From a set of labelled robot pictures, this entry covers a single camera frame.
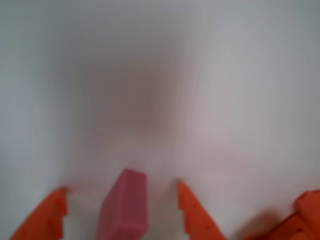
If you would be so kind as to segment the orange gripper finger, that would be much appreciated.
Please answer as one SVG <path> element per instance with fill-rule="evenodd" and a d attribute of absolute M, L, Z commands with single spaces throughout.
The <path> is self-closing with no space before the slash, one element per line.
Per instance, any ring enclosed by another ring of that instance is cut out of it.
<path fill-rule="evenodd" d="M 190 188 L 177 184 L 178 209 L 183 213 L 184 231 L 191 240 L 225 240 L 219 227 L 201 205 Z"/>
<path fill-rule="evenodd" d="M 67 215 L 64 188 L 47 195 L 10 237 L 11 240 L 61 240 L 64 237 L 64 217 Z"/>

